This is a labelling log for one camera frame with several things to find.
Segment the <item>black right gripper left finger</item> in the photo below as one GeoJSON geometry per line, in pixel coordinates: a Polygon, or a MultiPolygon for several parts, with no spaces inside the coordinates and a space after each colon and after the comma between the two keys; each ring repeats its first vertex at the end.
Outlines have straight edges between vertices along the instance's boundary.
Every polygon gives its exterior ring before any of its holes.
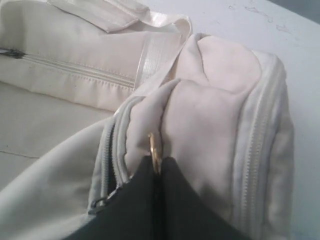
{"type": "Polygon", "coordinates": [[[159,240],[159,217],[154,214],[154,170],[143,158],[132,179],[116,191],[95,217],[68,240],[159,240]]]}

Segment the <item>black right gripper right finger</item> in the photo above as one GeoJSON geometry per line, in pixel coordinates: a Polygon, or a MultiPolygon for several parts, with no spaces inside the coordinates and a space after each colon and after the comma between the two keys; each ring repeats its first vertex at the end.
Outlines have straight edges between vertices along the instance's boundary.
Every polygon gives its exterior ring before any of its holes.
{"type": "Polygon", "coordinates": [[[160,176],[168,240],[249,239],[202,202],[174,158],[166,157],[162,160],[160,176]]]}

